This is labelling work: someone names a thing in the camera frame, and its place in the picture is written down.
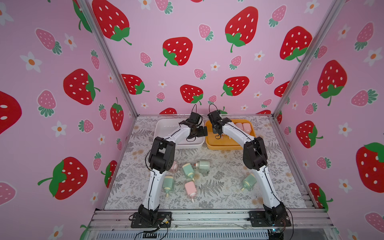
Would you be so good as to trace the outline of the aluminium front rail frame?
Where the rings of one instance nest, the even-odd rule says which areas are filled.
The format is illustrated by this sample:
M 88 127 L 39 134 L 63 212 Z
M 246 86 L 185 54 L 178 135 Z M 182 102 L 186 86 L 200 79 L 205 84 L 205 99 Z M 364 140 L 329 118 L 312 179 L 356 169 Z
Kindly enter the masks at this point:
M 268 225 L 251 210 L 171 210 L 168 224 L 133 227 L 133 211 L 96 211 L 82 240 L 340 240 L 329 215 L 320 209 L 288 210 Z

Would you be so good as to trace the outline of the green sharpener lower left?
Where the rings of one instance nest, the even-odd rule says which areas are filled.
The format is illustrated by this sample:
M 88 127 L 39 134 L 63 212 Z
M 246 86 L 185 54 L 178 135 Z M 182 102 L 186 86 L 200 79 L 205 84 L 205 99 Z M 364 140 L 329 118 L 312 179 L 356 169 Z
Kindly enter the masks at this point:
M 169 196 L 170 193 L 174 192 L 175 190 L 175 179 L 172 176 L 165 176 L 164 182 L 163 182 L 163 189 L 166 193 L 166 197 Z

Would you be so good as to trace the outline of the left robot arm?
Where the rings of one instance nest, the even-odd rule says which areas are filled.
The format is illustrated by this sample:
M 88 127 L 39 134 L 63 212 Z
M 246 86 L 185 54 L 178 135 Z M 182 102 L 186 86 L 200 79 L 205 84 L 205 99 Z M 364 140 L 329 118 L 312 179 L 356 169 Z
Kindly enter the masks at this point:
M 174 163 L 176 146 L 187 139 L 206 137 L 207 128 L 202 126 L 202 116 L 191 112 L 190 116 L 178 123 L 178 128 L 164 137 L 154 138 L 153 145 L 145 158 L 150 170 L 149 186 L 138 215 L 147 222 L 155 223 L 158 219 L 161 187 L 166 173 Z

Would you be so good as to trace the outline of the white plastic storage tray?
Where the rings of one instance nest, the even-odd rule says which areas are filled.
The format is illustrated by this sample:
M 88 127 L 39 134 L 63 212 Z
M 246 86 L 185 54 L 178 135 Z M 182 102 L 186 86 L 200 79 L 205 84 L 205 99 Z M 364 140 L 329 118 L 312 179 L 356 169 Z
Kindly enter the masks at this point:
M 154 139 L 156 137 L 166 137 L 180 128 L 179 122 L 185 119 L 161 119 L 157 122 Z M 205 137 L 192 138 L 191 140 L 183 139 L 177 144 L 176 149 L 198 149 L 203 146 Z

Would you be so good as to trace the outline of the pink sharpener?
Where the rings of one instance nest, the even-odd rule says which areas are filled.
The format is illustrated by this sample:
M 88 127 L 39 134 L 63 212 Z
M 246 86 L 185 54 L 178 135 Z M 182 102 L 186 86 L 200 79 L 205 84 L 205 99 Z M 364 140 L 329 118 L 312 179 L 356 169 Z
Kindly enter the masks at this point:
M 247 134 L 250 134 L 252 131 L 252 127 L 250 123 L 243 123 L 243 129 Z
M 179 168 L 179 164 L 177 162 L 174 162 L 172 167 L 171 167 L 171 169 L 170 169 L 170 171 L 172 173 L 176 173 L 178 171 L 178 168 Z
M 185 190 L 187 192 L 188 197 L 194 202 L 194 199 L 197 196 L 197 189 L 194 181 L 190 181 L 185 183 Z
M 243 123 L 235 123 L 236 127 L 242 131 L 245 131 L 244 124 Z

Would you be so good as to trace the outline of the yellow plastic storage tray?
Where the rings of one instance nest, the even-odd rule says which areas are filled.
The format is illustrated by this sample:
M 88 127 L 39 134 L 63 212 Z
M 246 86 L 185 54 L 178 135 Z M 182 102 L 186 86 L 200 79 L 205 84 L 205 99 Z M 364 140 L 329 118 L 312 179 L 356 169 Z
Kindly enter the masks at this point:
M 253 125 L 248 120 L 242 120 L 242 119 L 234 119 L 232 122 L 235 123 L 250 123 L 252 127 L 252 131 L 249 135 L 251 135 L 253 138 L 256 137 Z M 216 136 L 218 134 L 213 133 L 212 124 L 210 121 L 207 121 L 205 123 L 205 126 L 208 130 L 208 135 L 206 136 L 206 142 L 207 147 L 210 150 L 242 150 L 243 147 L 240 146 L 235 140 L 231 139 L 229 136 L 222 134 L 220 139 L 216 139 Z

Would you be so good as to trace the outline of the green sharpener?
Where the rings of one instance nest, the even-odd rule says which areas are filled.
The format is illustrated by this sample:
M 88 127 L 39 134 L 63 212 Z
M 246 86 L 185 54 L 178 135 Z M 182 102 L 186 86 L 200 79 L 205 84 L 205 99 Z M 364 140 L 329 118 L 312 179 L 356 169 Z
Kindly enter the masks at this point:
M 192 180 L 193 182 L 195 181 L 195 171 L 190 163 L 184 164 L 182 166 L 183 172 L 185 174 L 185 177 L 188 180 Z
M 163 189 L 166 193 L 166 197 L 169 196 L 170 193 L 174 192 L 175 190 L 175 179 L 172 176 L 165 176 L 164 182 L 163 182 Z
M 198 161 L 194 164 L 196 170 L 201 174 L 208 174 L 210 172 L 210 162 L 209 161 Z
M 254 185 L 257 183 L 257 179 L 254 174 L 249 174 L 243 181 L 242 181 L 242 191 L 248 190 L 250 191 Z

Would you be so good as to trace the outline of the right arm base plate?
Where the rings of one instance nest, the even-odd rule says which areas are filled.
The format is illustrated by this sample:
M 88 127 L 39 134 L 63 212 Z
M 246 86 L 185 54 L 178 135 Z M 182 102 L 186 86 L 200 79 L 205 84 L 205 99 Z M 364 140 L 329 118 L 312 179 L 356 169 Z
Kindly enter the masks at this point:
M 287 212 L 283 212 L 281 217 L 267 217 L 265 211 L 250 211 L 248 221 L 251 222 L 252 227 L 291 227 L 292 222 L 287 214 Z

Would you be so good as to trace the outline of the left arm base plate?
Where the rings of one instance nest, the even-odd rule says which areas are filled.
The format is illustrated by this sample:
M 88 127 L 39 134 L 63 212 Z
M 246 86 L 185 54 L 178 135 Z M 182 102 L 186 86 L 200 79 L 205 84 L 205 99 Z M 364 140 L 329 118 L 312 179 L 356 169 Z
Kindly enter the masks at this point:
M 172 212 L 158 212 L 154 217 L 144 217 L 140 213 L 133 214 L 131 221 L 132 229 L 149 229 L 160 227 L 169 228 L 172 222 Z

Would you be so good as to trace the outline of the green sharpener upper middle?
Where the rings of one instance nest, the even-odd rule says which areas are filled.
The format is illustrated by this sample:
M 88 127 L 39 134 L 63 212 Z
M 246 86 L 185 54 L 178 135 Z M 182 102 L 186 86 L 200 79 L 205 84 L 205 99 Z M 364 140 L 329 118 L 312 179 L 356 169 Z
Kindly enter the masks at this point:
M 195 181 L 195 171 L 190 163 L 184 164 L 182 166 L 183 172 L 185 174 L 185 177 L 188 180 L 192 180 L 193 182 Z

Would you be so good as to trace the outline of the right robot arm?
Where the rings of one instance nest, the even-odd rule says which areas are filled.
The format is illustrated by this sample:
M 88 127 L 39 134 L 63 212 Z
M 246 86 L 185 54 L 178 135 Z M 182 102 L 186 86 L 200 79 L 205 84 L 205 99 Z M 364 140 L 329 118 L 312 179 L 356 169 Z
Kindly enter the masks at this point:
M 215 133 L 218 135 L 225 134 L 243 147 L 243 162 L 248 169 L 252 170 L 263 194 L 266 222 L 273 226 L 284 219 L 287 213 L 286 207 L 277 197 L 273 186 L 263 138 L 256 138 L 247 134 L 229 118 L 222 118 L 218 110 L 210 112 L 208 118 Z

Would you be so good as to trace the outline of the green sharpener top right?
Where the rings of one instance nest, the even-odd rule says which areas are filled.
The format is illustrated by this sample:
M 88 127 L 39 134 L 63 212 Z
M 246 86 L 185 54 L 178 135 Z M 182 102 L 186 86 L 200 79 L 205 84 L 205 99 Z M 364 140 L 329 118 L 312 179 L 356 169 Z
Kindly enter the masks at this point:
M 210 162 L 209 161 L 198 161 L 194 164 L 196 170 L 201 174 L 208 174 L 210 172 Z

